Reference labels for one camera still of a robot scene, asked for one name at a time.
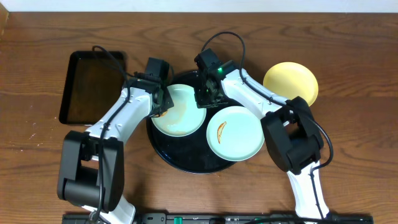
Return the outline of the green and orange sponge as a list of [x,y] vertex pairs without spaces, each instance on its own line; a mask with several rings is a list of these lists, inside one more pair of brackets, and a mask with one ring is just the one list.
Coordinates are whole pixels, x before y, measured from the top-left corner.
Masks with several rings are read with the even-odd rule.
[[165,115],[167,114],[167,112],[168,112],[168,111],[164,111],[163,113],[161,113],[160,115],[158,115],[157,118],[165,116]]

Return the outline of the light blue plate top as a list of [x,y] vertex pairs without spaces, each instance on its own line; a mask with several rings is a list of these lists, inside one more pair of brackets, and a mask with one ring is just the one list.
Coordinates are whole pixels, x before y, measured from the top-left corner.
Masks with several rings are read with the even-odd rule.
[[167,87],[174,107],[168,109],[165,116],[152,118],[154,126],[163,134],[183,137],[194,133],[206,118],[206,109],[198,108],[194,88],[184,84]]

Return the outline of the light blue plate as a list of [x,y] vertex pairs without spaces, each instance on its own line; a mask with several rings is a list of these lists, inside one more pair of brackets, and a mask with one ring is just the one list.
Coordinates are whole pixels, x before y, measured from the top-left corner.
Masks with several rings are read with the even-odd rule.
[[165,116],[152,118],[154,126],[163,134],[183,137],[194,133],[206,118],[206,109],[198,108],[194,88],[184,84],[167,87],[174,107],[168,109]]
[[206,140],[218,157],[233,162],[251,158],[265,141],[260,120],[243,106],[218,111],[208,123]]

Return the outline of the yellow plate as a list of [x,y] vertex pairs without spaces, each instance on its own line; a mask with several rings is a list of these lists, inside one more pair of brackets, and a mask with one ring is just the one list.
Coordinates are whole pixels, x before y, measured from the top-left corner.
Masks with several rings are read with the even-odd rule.
[[314,74],[295,62],[282,62],[271,67],[264,76],[263,86],[290,100],[299,96],[309,106],[318,96],[318,82]]

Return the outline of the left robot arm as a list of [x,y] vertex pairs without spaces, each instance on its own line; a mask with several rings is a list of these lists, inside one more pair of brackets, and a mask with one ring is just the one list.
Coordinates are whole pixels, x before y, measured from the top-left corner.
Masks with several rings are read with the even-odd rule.
[[143,119],[173,105],[165,81],[129,80],[97,123],[65,136],[59,199],[90,211],[88,223],[132,223],[136,209],[123,196],[124,146]]

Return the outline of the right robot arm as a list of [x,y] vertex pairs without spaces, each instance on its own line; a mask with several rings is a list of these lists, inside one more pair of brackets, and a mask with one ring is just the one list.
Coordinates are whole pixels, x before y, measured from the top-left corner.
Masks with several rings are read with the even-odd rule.
[[258,83],[245,69],[218,59],[195,61],[200,85],[195,98],[200,108],[234,100],[258,118],[271,159],[287,173],[300,218],[325,219],[329,209],[319,179],[320,150],[330,143],[313,118],[310,105],[318,95],[314,74],[295,62],[271,67]]

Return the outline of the round black serving tray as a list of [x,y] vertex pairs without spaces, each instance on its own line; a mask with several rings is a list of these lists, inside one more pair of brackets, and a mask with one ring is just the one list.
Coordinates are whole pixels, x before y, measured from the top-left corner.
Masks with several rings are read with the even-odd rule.
[[229,106],[241,106],[235,100],[227,100],[216,108],[208,108],[203,124],[194,133],[183,137],[168,136],[159,131],[153,121],[146,119],[147,134],[156,153],[172,167],[192,174],[210,174],[234,165],[217,156],[208,145],[206,129],[210,119]]

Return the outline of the black rectangular water tray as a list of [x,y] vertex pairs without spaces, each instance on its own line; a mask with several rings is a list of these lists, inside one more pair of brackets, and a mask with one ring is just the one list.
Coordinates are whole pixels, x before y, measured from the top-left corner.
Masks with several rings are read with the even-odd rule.
[[62,124],[91,125],[100,120],[118,100],[126,68],[124,54],[75,51],[70,55],[58,120]]

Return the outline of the light blue plate right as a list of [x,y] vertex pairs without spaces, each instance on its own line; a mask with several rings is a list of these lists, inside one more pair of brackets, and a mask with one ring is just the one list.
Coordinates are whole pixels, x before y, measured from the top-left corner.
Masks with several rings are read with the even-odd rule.
[[243,106],[218,111],[208,123],[206,140],[218,157],[233,162],[251,158],[265,141],[260,120]]

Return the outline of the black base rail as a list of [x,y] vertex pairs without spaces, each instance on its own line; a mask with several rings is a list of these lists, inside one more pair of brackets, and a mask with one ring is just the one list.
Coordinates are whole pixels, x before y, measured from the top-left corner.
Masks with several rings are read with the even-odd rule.
[[[138,214],[132,224],[245,224],[245,223],[307,223],[294,214],[270,215],[184,215],[165,213]],[[329,214],[318,223],[374,224],[372,216]]]

